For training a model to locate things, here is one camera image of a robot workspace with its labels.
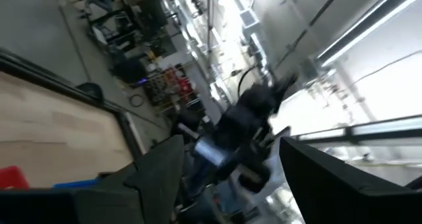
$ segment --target gray floor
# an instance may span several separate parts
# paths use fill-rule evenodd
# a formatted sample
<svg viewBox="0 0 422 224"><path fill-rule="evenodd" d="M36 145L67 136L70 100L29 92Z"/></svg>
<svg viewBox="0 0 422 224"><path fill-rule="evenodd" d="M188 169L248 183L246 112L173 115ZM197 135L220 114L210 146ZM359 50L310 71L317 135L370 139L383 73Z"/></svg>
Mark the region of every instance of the gray floor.
<svg viewBox="0 0 422 224"><path fill-rule="evenodd" d="M86 36L86 21L67 0L0 0L0 47L8 49L77 85L99 84L106 98L145 117L134 118L142 140L163 140L168 129L148 102L134 108L109 74L105 55ZM143 94L142 90L129 92Z"/></svg>

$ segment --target wooden surface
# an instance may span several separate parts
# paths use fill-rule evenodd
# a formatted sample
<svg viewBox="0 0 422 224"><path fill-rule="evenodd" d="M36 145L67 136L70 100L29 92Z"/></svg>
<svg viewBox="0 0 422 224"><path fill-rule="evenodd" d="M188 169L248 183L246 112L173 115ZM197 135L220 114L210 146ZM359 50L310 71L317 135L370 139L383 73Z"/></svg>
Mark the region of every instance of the wooden surface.
<svg viewBox="0 0 422 224"><path fill-rule="evenodd" d="M0 167L48 187L130 162L112 114L0 72Z"/></svg>

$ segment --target red bin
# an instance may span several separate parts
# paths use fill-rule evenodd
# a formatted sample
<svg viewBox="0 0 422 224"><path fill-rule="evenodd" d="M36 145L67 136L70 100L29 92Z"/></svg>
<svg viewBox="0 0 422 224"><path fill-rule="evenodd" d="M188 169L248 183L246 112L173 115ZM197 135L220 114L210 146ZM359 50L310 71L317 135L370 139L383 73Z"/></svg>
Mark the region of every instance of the red bin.
<svg viewBox="0 0 422 224"><path fill-rule="evenodd" d="M17 166L0 169L0 189L2 188L29 188L22 171Z"/></svg>

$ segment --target blue object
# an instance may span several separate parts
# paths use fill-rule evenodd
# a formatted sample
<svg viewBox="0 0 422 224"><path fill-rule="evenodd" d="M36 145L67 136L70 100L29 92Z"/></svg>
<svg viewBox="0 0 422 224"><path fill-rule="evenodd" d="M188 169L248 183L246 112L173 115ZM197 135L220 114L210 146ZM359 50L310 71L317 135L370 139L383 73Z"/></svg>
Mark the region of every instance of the blue object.
<svg viewBox="0 0 422 224"><path fill-rule="evenodd" d="M75 181L53 185L53 188L86 188L98 184L98 179L86 180L86 181Z"/></svg>

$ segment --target ceiling light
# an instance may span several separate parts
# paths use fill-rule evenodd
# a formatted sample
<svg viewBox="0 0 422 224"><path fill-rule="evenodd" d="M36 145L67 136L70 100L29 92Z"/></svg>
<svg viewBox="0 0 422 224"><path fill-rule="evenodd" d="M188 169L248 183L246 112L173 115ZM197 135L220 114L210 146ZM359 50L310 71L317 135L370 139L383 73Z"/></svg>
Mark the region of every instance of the ceiling light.
<svg viewBox="0 0 422 224"><path fill-rule="evenodd" d="M340 40L342 40L346 35L348 35L352 30L354 30L358 25L360 25L365 19L367 19L371 14L373 14L377 9L379 9L387 1L388 0L382 0L376 7L374 7L372 10L370 10L364 17L362 17L358 22L356 22L338 40L336 40L326 50L324 50L317 57L317 59L320 59L328 50L332 49ZM325 66L329 65L330 63L334 62L336 59L338 59L340 56L342 56L347 50L351 49L354 45L356 45L361 40L363 40L364 38L366 38L370 33L372 33L378 27L382 26L385 22L387 22L388 20L390 20L393 16L396 16L402 10L406 9L408 6L410 6L415 1L417 1L417 0L406 0L403 3L401 3L393 11L389 12L387 15L385 15L384 17L382 17L378 22L376 22L371 27L369 27L368 29L366 29L362 34L360 34L359 36L357 36L355 39L353 39L351 42L349 42L346 46L344 46L341 50L339 50L337 53L335 53L333 56L331 56L329 59L327 59L325 62L323 62L323 64L321 66L322 67L325 67Z"/></svg>

